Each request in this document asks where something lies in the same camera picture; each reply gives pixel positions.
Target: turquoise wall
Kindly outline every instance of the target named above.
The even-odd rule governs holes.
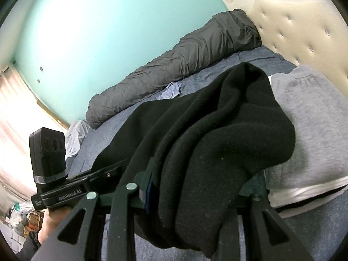
[[[222,0],[36,0],[13,59],[33,92],[72,123],[96,93],[225,10]]]

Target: tufted headboard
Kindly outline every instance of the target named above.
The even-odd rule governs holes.
[[[262,44],[323,73],[348,97],[348,26],[331,0],[224,0],[243,9]]]

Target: bed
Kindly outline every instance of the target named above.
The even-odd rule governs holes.
[[[348,97],[348,26],[331,0],[222,1],[229,11],[240,8],[246,12],[261,36],[262,46],[229,55],[199,73],[178,81],[182,95],[208,85],[218,72],[245,61],[263,69],[267,75],[289,73],[298,65],[309,65],[324,74]],[[110,143],[135,108],[143,102],[158,99],[161,93],[143,99],[110,118],[98,129],[91,130],[72,164],[69,176],[90,169],[98,154]],[[250,181],[249,189],[244,191],[262,191],[263,187],[262,176],[259,176]],[[347,215],[337,210],[340,207],[347,212],[347,191],[311,213],[286,219],[315,260],[328,260],[346,235]],[[335,217],[334,220],[330,220],[330,215]],[[313,220],[320,222],[314,225]],[[202,254],[193,251],[157,249],[141,238],[136,239],[136,248],[137,254],[142,252],[142,256],[138,255],[141,260],[205,260]]]

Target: human hand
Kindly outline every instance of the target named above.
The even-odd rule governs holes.
[[[42,228],[38,233],[38,240],[40,244],[43,244],[48,239],[51,233],[70,212],[71,208],[67,206],[56,209],[55,211],[48,211],[48,209],[45,210]]]

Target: rolled gray comforter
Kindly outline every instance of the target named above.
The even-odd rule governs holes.
[[[223,57],[261,46],[261,37],[241,9],[222,12],[200,29],[180,39],[165,52],[129,74],[123,81],[89,101],[86,120],[98,128],[117,113],[165,88],[170,82],[194,74]]]

